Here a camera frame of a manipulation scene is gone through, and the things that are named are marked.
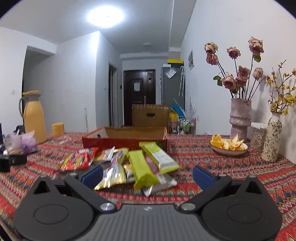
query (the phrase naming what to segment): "yellow cup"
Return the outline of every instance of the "yellow cup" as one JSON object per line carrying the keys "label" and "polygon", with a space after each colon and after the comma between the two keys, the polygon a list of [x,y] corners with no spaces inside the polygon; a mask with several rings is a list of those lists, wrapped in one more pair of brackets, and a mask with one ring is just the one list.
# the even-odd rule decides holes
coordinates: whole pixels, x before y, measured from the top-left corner
{"label": "yellow cup", "polygon": [[64,123],[54,123],[52,124],[52,134],[53,135],[63,135],[65,134]]}

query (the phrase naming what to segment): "pink rose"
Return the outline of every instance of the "pink rose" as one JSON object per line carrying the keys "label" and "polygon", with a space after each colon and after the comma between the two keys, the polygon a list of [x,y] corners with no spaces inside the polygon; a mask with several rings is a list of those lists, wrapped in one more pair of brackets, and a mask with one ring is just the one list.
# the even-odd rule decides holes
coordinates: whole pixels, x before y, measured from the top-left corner
{"label": "pink rose", "polygon": [[236,77],[235,80],[237,81],[238,87],[245,87],[247,79],[242,79],[241,77]]}
{"label": "pink rose", "polygon": [[215,54],[210,54],[208,53],[207,54],[207,59],[206,59],[207,63],[208,64],[211,64],[211,65],[217,65],[217,62],[218,62],[218,56],[215,55]]}
{"label": "pink rose", "polygon": [[263,76],[263,69],[262,68],[256,68],[254,70],[254,73],[253,73],[253,77],[256,79],[256,80],[259,80],[261,79]]}
{"label": "pink rose", "polygon": [[237,71],[238,76],[242,79],[248,79],[250,75],[250,70],[248,68],[243,68],[241,65],[239,66],[239,70]]}
{"label": "pink rose", "polygon": [[237,81],[234,79],[232,74],[226,76],[222,79],[222,83],[226,89],[235,90],[237,87]]}
{"label": "pink rose", "polygon": [[254,55],[260,55],[260,53],[264,53],[262,40],[251,37],[249,40],[249,49]]}
{"label": "pink rose", "polygon": [[205,45],[205,51],[206,53],[215,54],[218,51],[218,46],[213,42],[207,43]]}
{"label": "pink rose", "polygon": [[230,47],[227,49],[227,53],[232,59],[237,59],[237,57],[240,56],[240,51],[236,47]]}

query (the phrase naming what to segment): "red patterned tablecloth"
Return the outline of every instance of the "red patterned tablecloth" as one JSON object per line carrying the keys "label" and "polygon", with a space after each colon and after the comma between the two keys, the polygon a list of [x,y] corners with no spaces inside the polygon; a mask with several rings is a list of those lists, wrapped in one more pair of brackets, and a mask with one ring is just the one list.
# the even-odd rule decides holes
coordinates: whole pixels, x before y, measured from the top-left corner
{"label": "red patterned tablecloth", "polygon": [[[13,230],[13,215],[27,190],[39,175],[53,176],[64,157],[82,148],[82,134],[49,137],[39,145],[39,152],[28,156],[25,167],[12,167],[10,173],[0,173],[0,221]],[[222,157],[209,146],[210,136],[170,135],[168,154],[181,168],[173,176],[178,185],[174,188],[145,197],[132,185],[117,185],[98,193],[116,203],[175,203],[180,205],[201,192],[192,178],[196,165],[214,174],[225,173],[234,179],[256,175],[265,185],[283,216],[283,224],[276,241],[296,241],[296,165],[279,156],[277,162],[268,163],[255,151],[237,158]]]}

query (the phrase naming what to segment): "gray refrigerator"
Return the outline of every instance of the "gray refrigerator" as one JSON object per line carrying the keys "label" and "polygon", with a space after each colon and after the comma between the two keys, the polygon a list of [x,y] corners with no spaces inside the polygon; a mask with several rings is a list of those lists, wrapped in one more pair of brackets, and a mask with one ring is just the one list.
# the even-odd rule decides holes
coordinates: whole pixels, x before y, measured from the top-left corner
{"label": "gray refrigerator", "polygon": [[164,67],[161,68],[161,104],[164,105],[174,105],[176,104],[174,99],[177,103],[185,109],[185,88],[184,88],[184,95],[181,94],[179,96],[179,88],[181,82],[181,72],[180,68],[175,68],[177,73],[170,79],[166,76],[166,73],[170,70],[170,68]]}

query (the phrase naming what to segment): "flower vase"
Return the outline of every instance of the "flower vase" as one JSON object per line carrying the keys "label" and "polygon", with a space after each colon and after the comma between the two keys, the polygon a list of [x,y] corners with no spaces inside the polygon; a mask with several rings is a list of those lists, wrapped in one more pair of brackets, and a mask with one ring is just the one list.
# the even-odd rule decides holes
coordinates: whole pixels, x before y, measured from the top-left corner
{"label": "flower vase", "polygon": [[239,140],[247,140],[248,127],[251,126],[251,110],[252,101],[232,98],[231,99],[231,112],[230,112],[230,124],[232,124],[230,139],[233,139],[237,134]]}
{"label": "flower vase", "polygon": [[261,155],[263,160],[268,162],[275,162],[277,160],[281,130],[281,114],[273,112],[266,129],[266,137]]}

